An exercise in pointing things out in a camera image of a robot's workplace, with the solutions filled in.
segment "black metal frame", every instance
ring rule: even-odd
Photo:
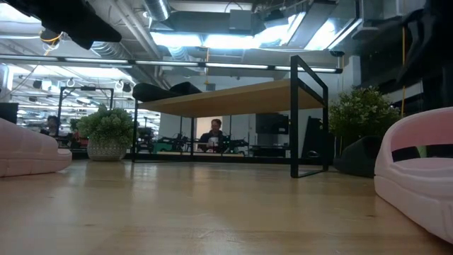
[[[69,95],[64,95],[64,90],[66,89],[70,89],[71,92],[74,92],[76,89],[80,89],[82,91],[96,91],[96,90],[108,90],[110,91],[110,109],[113,108],[113,95],[115,93],[115,90],[114,89],[109,89],[109,88],[96,88],[96,87],[68,87],[68,86],[63,86],[63,87],[60,87],[59,88],[59,100],[58,100],[58,115],[57,115],[57,118],[58,118],[58,123],[57,123],[57,131],[55,133],[56,136],[58,136],[58,133],[59,133],[59,122],[60,122],[60,118],[62,117],[62,104],[63,104],[63,100],[69,96]]]
[[[322,98],[309,86],[307,86],[301,79],[299,79],[298,67],[302,67],[311,78],[323,89]],[[291,177],[301,178],[328,171],[328,149],[323,147],[321,153],[321,160],[323,164],[322,170],[308,171],[299,174],[299,88],[305,90],[310,96],[315,98],[323,105],[323,143],[328,144],[328,87],[319,78],[319,76],[311,70],[309,65],[306,64],[299,56],[291,57],[291,73],[290,73],[290,125],[289,125],[289,148],[291,151]]]
[[[323,95],[318,95],[313,89],[307,86],[301,79],[299,79],[298,67],[302,67],[304,71],[322,88]],[[322,160],[322,169],[315,171],[304,172],[299,174],[299,89],[303,89],[310,96],[315,98],[323,106],[323,143],[328,144],[328,87],[327,85],[319,78],[319,76],[309,67],[309,65],[302,60],[298,55],[291,57],[291,71],[290,71],[290,125],[289,125],[289,148],[291,151],[291,157],[289,163],[291,166],[291,177],[292,178],[301,178],[305,176],[311,176],[314,174],[322,173],[328,171],[328,148],[324,147],[324,150],[321,153]],[[135,101],[135,112],[134,112],[134,130],[137,129],[137,114],[138,114],[138,101]],[[180,121],[180,130],[182,129],[182,117]],[[190,122],[190,156],[180,155],[177,158],[179,162],[181,161],[197,161],[201,157],[194,157],[193,154],[193,140],[194,140],[194,129],[195,129],[195,119],[191,118]],[[132,162],[136,162],[136,140],[137,135],[134,132],[133,143],[132,143]]]

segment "ceiling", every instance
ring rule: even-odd
[[[122,14],[118,11],[118,4],[121,1],[128,6],[134,18],[128,17],[127,21],[122,18]],[[266,12],[285,7],[284,13],[293,14],[302,11],[308,11],[305,4],[310,1],[254,1],[241,0],[238,3],[228,3],[226,1],[207,1],[207,0],[177,0],[169,1],[169,4],[174,11],[196,11],[198,13],[214,12],[224,13],[230,10],[253,10],[259,16],[265,17]],[[153,38],[149,34],[149,19],[144,15],[145,8],[142,0],[90,0],[89,3],[96,10],[96,14],[104,21],[111,24],[122,35],[122,41],[118,47],[121,47],[128,58],[133,59],[155,59],[160,57],[164,60],[171,60],[172,55],[168,48],[163,45],[156,45]],[[120,8],[124,13],[127,13],[124,8]],[[336,30],[340,30],[346,21],[350,21],[355,17],[355,0],[340,0],[331,11],[326,14],[325,19],[341,24]],[[138,25],[146,30],[148,38],[141,35],[139,27],[133,21],[138,21]],[[34,21],[32,18],[21,17],[20,14],[12,14],[11,10],[0,10],[0,53],[15,54],[15,55],[44,55],[49,49],[49,45],[44,44],[39,38],[42,27],[39,21]],[[343,42],[337,46],[337,50],[343,48]],[[293,46],[270,46],[261,49],[210,49],[209,53],[206,49],[200,47],[186,47],[188,55],[193,60],[210,62],[225,62],[225,63],[244,63],[244,64],[276,64],[288,65],[289,58],[292,55],[300,55],[309,65],[314,67],[337,67],[338,59],[332,57],[327,50],[306,51],[297,45]],[[93,50],[85,50],[72,42],[70,38],[63,37],[60,43],[54,50],[47,52],[49,56],[65,56],[65,57],[100,57]],[[125,83],[131,83],[133,86],[136,82],[146,81],[168,88],[168,86],[181,82],[183,79],[193,81],[197,86],[202,87],[202,81],[205,80],[206,71],[208,78],[212,81],[218,81],[223,84],[225,81],[234,83],[233,86],[243,86],[260,82],[260,80],[282,79],[286,72],[263,72],[257,70],[240,70],[240,69],[188,69],[188,68],[154,68],[141,67],[140,69],[126,70],[116,68],[91,69],[82,67],[46,67],[39,66],[33,72],[33,75],[25,81],[35,65],[33,64],[17,64],[11,65],[13,75],[13,92],[11,93],[11,101],[18,102],[21,105],[21,110],[27,112],[21,115],[22,123],[31,123],[37,119],[44,120],[48,115],[56,115],[55,106],[58,105],[59,86],[67,86],[67,83],[74,86],[95,86],[96,88],[113,89],[114,90],[114,106],[133,109],[133,100],[130,100],[132,94],[124,92],[121,86]],[[45,80],[46,83],[52,82],[56,89],[34,89],[33,82],[35,80]],[[227,86],[218,86],[217,89],[223,89]],[[79,118],[96,109],[99,103],[109,103],[108,96],[102,91],[80,91],[75,90],[76,96],[69,95],[63,101],[62,110],[63,117]],[[78,98],[87,98],[90,103],[80,102]],[[141,125],[144,125],[144,117],[151,119],[153,128],[159,127],[159,114],[153,112],[140,112],[139,118]]]

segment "fluorescent light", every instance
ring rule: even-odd
[[[84,77],[132,80],[130,75],[125,74],[117,68],[67,67],[67,69]]]
[[[260,43],[250,35],[208,35],[204,46],[212,49],[253,49],[258,48]]]
[[[304,50],[324,50],[335,39],[335,25],[329,19],[318,29]]]
[[[291,67],[282,67],[282,66],[277,66],[275,67],[275,70],[277,71],[291,71]],[[335,68],[322,68],[322,67],[311,67],[311,70],[313,72],[323,72],[323,73],[335,73],[337,72],[337,69]],[[305,69],[302,67],[297,67],[298,72],[305,72]]]
[[[202,45],[200,36],[195,34],[174,34],[174,33],[154,33],[151,36],[157,45],[166,47],[200,47]]]
[[[77,98],[77,100],[82,103],[91,103],[91,100],[88,98]]]
[[[92,99],[98,99],[98,100],[110,100],[110,97],[109,98],[106,98],[105,96],[94,96],[92,97]],[[130,101],[131,99],[130,98],[127,98],[127,97],[114,97],[113,100],[117,100],[117,101]]]
[[[313,70],[313,72],[325,72],[325,73],[335,73],[335,72],[337,72],[337,69],[335,69],[335,68],[312,67],[311,70]]]
[[[71,95],[71,96],[80,96],[76,92],[69,92],[67,90],[64,91],[66,94]]]
[[[86,59],[77,57],[67,57],[66,61],[69,62],[83,62],[83,63],[103,63],[103,64],[127,64],[127,60],[121,59]]]
[[[56,57],[23,56],[0,54],[1,60],[58,61]]]
[[[167,67],[197,67],[197,62],[173,62],[173,61],[146,61],[137,60],[136,64],[160,65]]]
[[[357,19],[350,28],[348,28],[339,38],[337,38],[334,42],[332,42],[329,46],[328,49],[332,50],[338,43],[340,43],[342,40],[346,38],[351,32],[354,31],[356,27],[358,27],[362,23],[362,19],[359,18]]]
[[[288,31],[289,24],[287,25],[276,25],[271,28],[266,28],[263,32],[255,35],[255,40],[260,44],[262,43],[272,43],[280,38],[283,38]]]
[[[21,13],[20,11],[16,10],[9,4],[0,4],[0,22],[1,21],[15,21],[21,23],[41,23],[40,20]]]
[[[243,69],[267,69],[267,65],[262,64],[222,64],[222,63],[206,63],[206,67],[228,67],[228,68],[243,68]]]
[[[297,14],[297,16],[293,15],[288,18],[288,22],[291,25],[289,26],[287,33],[282,37],[282,40],[280,41],[280,46],[286,45],[289,42],[289,40],[291,40],[292,36],[294,35],[294,33],[296,33],[296,30],[300,26],[300,23],[302,22],[304,17],[305,12],[302,12]]]

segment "person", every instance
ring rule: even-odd
[[[41,130],[41,133],[54,137],[57,134],[58,123],[59,123],[59,121],[58,121],[57,116],[51,115],[51,116],[47,117],[47,129]],[[67,134],[62,131],[60,131],[58,134],[58,136],[60,136],[60,137],[66,136],[66,135]]]
[[[219,119],[211,120],[211,130],[207,133],[204,133],[200,142],[207,143],[200,144],[198,147],[206,152],[209,149],[212,149],[214,152],[220,152],[223,141],[223,132],[220,130],[222,127],[222,121]]]

